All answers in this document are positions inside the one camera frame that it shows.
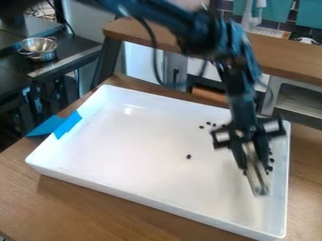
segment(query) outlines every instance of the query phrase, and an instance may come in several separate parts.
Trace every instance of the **black table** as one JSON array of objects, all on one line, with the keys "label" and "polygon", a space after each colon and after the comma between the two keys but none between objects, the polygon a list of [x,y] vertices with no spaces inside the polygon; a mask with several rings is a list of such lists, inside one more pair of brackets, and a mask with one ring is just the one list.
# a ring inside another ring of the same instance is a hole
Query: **black table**
[{"label": "black table", "polygon": [[[35,97],[37,94],[36,85],[53,82],[66,73],[95,61],[101,51],[100,43],[65,32],[58,32],[53,37],[57,38],[58,43],[57,59],[54,61],[33,63],[13,49],[6,55],[0,56],[0,114],[10,108],[25,104],[24,96],[22,97],[23,89],[30,87],[29,94]],[[33,116],[35,116],[37,108],[31,106],[31,109]],[[44,121],[43,118],[34,117],[33,119],[35,125]],[[28,124],[24,128],[24,132],[30,131],[33,127],[34,125]]]},{"label": "black table", "polygon": [[19,45],[21,40],[32,37],[47,37],[63,28],[63,24],[27,15],[24,16],[24,23],[8,24],[0,22],[0,54],[4,54],[11,47]]}]

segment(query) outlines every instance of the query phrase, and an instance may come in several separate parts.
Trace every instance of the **table leg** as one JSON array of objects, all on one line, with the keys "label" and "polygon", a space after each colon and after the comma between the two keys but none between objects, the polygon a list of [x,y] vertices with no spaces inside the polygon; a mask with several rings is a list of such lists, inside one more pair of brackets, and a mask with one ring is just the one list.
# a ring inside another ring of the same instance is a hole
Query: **table leg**
[{"label": "table leg", "polygon": [[276,102],[279,97],[281,84],[282,78],[270,76],[268,88],[270,88],[272,91],[269,91],[268,89],[266,91],[261,114],[265,116],[271,116],[273,114]]},{"label": "table leg", "polygon": [[121,44],[119,40],[105,38],[91,88],[95,88],[114,73]]},{"label": "table leg", "polygon": [[187,91],[187,57],[165,52],[163,82],[167,86]]},{"label": "table leg", "polygon": [[35,128],[29,104],[21,104],[18,108],[18,114],[20,117],[20,129],[22,136],[24,136]]}]

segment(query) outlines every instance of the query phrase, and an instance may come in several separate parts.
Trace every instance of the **wooden table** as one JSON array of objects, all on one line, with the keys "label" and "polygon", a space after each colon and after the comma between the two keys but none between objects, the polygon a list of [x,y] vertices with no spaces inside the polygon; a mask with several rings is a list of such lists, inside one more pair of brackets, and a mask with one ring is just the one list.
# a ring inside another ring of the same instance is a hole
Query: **wooden table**
[{"label": "wooden table", "polygon": [[[180,53],[175,37],[165,28],[151,24],[158,48]],[[133,19],[118,19],[104,28],[107,38],[152,47],[146,30]],[[322,87],[322,48],[296,41],[249,34],[263,72]]]},{"label": "wooden table", "polygon": [[[113,76],[105,83],[191,102],[225,105],[129,77]],[[92,92],[60,116],[68,116]],[[322,132],[296,124],[292,132],[288,229],[284,240],[322,240]],[[0,154],[0,232],[16,241],[248,240],[40,176],[24,162],[39,144],[39,139],[23,138]]]}]

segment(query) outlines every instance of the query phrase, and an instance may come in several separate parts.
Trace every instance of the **blue tape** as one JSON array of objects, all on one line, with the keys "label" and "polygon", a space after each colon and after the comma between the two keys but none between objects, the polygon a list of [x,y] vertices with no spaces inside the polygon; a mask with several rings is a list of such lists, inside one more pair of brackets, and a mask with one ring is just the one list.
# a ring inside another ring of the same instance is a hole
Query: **blue tape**
[{"label": "blue tape", "polygon": [[72,114],[54,131],[57,139],[60,139],[65,133],[72,130],[72,128],[83,118],[78,114],[77,111]]}]

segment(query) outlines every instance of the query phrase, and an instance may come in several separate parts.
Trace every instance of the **white wall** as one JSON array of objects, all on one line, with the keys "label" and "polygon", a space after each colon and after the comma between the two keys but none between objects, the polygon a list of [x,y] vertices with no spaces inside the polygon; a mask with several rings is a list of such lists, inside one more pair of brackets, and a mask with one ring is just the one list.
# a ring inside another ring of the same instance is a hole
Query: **white wall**
[{"label": "white wall", "polygon": [[80,37],[103,42],[102,28],[114,20],[115,15],[105,10],[91,8],[74,0],[62,1],[66,19]]}]

